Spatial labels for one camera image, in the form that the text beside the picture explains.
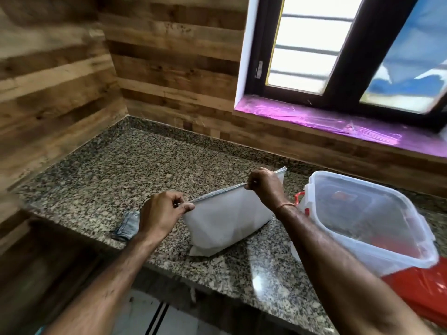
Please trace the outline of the dark framed window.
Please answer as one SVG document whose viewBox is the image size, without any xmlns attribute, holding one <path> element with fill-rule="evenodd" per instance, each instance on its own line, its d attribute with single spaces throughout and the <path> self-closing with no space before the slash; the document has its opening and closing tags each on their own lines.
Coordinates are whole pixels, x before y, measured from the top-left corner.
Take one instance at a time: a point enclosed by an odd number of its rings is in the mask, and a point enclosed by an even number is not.
<svg viewBox="0 0 447 335">
<path fill-rule="evenodd" d="M 427 114 L 361 97 L 418 0 L 259 0 L 245 93 L 441 131 L 447 94 Z"/>
</svg>

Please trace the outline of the person's left hand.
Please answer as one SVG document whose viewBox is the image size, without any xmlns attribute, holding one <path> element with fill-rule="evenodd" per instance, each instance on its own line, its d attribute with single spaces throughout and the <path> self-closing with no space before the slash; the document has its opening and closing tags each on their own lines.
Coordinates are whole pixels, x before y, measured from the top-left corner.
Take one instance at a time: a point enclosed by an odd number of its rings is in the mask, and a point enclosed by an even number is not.
<svg viewBox="0 0 447 335">
<path fill-rule="evenodd" d="M 142 242 L 160 243 L 173 230 L 175 224 L 185 214 L 177 214 L 173 205 L 188 203 L 182 193 L 164 191 L 154 194 L 140 210 L 137 239 Z"/>
</svg>

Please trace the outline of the clear plastic storage container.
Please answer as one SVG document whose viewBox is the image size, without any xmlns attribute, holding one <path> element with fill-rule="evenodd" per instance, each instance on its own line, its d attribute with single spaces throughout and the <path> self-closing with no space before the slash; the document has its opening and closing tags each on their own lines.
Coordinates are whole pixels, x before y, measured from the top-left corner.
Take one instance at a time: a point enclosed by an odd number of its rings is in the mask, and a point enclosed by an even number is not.
<svg viewBox="0 0 447 335">
<path fill-rule="evenodd" d="M 316 171 L 295 194 L 295 205 L 377 276 L 439 262 L 426 219 L 397 190 Z"/>
</svg>

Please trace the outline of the grey folded cloth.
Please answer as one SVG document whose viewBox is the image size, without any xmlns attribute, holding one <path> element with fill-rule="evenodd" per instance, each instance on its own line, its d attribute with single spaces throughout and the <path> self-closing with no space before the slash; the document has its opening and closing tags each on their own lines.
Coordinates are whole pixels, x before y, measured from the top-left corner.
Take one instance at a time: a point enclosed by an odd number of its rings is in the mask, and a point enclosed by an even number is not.
<svg viewBox="0 0 447 335">
<path fill-rule="evenodd" d="M 139 230 L 140 211 L 132 210 L 124 214 L 120 225 L 111 233 L 111 238 L 119 242 L 128 242 Z"/>
</svg>

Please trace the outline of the blue window film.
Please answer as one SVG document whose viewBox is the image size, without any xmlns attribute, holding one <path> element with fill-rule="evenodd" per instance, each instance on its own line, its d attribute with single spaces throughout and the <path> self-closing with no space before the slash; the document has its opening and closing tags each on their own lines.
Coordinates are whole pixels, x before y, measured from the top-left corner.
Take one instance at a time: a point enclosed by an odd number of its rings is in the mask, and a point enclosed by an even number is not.
<svg viewBox="0 0 447 335">
<path fill-rule="evenodd" d="M 418 0 L 361 102 L 427 114 L 447 94 L 447 0 Z"/>
</svg>

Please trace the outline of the purple foil sill cover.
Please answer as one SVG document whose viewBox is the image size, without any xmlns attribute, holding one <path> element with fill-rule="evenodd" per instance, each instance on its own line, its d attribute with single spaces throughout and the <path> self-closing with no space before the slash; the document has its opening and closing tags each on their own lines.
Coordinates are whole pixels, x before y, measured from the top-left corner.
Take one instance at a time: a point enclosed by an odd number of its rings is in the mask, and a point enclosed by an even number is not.
<svg viewBox="0 0 447 335">
<path fill-rule="evenodd" d="M 281 123 L 292 123 L 406 151 L 447 158 L 447 129 L 436 134 L 405 124 L 386 123 L 254 95 L 241 97 L 234 110 Z"/>
</svg>

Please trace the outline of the person's left forearm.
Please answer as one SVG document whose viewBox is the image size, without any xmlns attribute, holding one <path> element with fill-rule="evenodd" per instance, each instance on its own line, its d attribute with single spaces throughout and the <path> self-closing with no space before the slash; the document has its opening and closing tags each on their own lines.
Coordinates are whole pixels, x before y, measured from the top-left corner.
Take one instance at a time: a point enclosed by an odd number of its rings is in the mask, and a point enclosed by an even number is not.
<svg viewBox="0 0 447 335">
<path fill-rule="evenodd" d="M 40 335 L 110 335 L 121 305 L 168 232 L 138 232 L 118 257 Z"/>
</svg>

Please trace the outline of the white zipper pouch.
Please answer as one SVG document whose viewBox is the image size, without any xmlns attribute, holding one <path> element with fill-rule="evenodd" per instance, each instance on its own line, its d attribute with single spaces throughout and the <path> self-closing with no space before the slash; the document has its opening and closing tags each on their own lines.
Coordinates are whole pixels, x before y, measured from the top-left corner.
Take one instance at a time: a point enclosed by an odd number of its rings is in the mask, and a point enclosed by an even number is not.
<svg viewBox="0 0 447 335">
<path fill-rule="evenodd" d="M 183 216 L 190 233 L 189 256 L 211 257 L 258 231 L 272 218 L 254 191 L 241 183 L 194 198 Z"/>
</svg>

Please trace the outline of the red container lid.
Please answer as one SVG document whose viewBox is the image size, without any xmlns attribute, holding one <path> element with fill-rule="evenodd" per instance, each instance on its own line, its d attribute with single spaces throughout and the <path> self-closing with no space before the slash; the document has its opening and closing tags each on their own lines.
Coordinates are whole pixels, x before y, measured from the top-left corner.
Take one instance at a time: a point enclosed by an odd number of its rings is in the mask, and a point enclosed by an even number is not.
<svg viewBox="0 0 447 335">
<path fill-rule="evenodd" d="M 447 328 L 447 258 L 421 269 L 411 267 L 382 280 L 397 293 L 420 317 Z"/>
</svg>

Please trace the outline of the person's right forearm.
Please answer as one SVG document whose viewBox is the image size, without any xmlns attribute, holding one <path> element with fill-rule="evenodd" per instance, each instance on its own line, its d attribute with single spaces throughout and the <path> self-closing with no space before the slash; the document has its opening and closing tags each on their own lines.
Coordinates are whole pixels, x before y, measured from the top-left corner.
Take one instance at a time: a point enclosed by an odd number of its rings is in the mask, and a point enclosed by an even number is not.
<svg viewBox="0 0 447 335">
<path fill-rule="evenodd" d="M 276 218 L 340 335 L 435 335 L 385 282 L 299 209 L 284 207 Z"/>
</svg>

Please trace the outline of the person's right hand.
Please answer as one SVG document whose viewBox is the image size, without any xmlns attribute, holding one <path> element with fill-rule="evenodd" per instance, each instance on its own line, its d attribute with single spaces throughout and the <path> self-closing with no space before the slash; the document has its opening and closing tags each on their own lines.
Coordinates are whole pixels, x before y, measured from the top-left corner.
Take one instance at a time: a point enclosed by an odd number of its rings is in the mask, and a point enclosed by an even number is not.
<svg viewBox="0 0 447 335">
<path fill-rule="evenodd" d="M 282 207 L 291 205 L 281 180 L 273 171 L 266 168 L 251 171 L 244 188 L 254 191 L 260 201 L 275 215 Z"/>
</svg>

